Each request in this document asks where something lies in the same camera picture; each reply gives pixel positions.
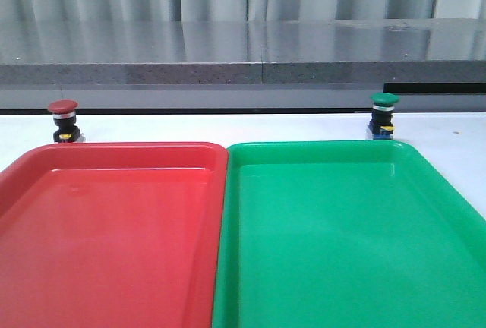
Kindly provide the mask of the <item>green mushroom push button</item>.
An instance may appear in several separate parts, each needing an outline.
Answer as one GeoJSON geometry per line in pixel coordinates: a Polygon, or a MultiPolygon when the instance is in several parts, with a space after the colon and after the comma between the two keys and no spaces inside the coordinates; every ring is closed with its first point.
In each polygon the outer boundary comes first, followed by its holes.
{"type": "Polygon", "coordinates": [[[373,106],[368,123],[368,138],[371,140],[392,140],[394,125],[393,111],[399,97],[392,93],[375,93],[371,96],[373,106]]]}

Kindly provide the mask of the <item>red mushroom push button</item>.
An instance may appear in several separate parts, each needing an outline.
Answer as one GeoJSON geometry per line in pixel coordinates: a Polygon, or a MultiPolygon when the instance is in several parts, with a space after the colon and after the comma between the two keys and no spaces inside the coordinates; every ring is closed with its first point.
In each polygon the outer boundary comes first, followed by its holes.
{"type": "Polygon", "coordinates": [[[51,102],[48,110],[58,129],[53,134],[56,143],[84,142],[85,136],[76,125],[76,108],[78,103],[72,99],[61,99],[51,102]]]}

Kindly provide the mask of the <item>green plastic tray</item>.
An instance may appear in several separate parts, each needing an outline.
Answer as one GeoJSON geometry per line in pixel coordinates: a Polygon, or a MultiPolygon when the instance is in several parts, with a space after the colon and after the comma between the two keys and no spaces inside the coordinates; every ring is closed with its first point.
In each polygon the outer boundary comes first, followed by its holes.
{"type": "Polygon", "coordinates": [[[229,148],[214,327],[483,327],[485,221],[396,141],[229,148]]]}

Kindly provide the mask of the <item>red plastic tray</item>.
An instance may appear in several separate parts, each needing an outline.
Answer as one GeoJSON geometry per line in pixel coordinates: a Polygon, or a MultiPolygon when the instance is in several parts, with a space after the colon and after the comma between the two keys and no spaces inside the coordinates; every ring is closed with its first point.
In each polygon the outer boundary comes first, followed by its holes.
{"type": "Polygon", "coordinates": [[[228,153],[70,143],[1,173],[3,327],[208,327],[228,153]]]}

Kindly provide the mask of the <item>grey stone counter ledge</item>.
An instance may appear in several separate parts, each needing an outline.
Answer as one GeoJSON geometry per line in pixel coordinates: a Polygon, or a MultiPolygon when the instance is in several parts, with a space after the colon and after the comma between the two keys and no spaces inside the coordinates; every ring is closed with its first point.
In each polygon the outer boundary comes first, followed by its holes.
{"type": "Polygon", "coordinates": [[[485,22],[10,22],[1,111],[70,98],[85,112],[485,109],[485,22]]]}

